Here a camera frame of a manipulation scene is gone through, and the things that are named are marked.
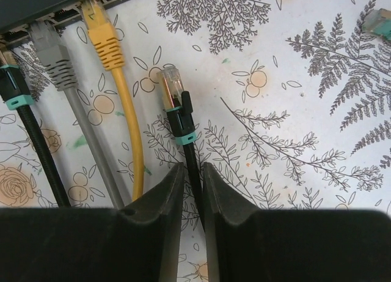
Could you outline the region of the black network switch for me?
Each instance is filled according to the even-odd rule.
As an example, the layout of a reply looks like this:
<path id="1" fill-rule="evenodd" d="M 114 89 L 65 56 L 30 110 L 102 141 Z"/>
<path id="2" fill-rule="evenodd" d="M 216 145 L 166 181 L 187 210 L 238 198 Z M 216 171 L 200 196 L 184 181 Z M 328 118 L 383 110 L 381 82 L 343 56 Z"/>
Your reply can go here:
<path id="1" fill-rule="evenodd" d="M 81 20 L 84 0 L 1 0 L 1 43 L 18 46 L 27 42 L 28 27 L 37 20 L 49 21 L 56 29 Z M 128 0 L 98 0 L 110 9 Z"/>

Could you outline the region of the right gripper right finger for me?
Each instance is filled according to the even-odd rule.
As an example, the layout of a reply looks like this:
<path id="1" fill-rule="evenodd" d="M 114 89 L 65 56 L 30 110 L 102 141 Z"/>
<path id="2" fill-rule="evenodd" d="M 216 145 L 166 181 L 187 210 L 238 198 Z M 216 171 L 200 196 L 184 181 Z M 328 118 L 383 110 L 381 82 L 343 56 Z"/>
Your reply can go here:
<path id="1" fill-rule="evenodd" d="M 390 217 L 261 209 L 203 166 L 210 281 L 389 281 Z"/>

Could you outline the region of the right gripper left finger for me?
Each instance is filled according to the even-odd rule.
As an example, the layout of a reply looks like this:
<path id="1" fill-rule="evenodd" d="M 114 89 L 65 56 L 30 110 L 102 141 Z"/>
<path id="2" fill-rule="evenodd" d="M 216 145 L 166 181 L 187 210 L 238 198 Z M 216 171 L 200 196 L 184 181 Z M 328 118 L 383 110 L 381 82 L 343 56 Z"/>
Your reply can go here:
<path id="1" fill-rule="evenodd" d="M 185 169 L 122 209 L 2 209 L 2 281 L 175 281 Z"/>

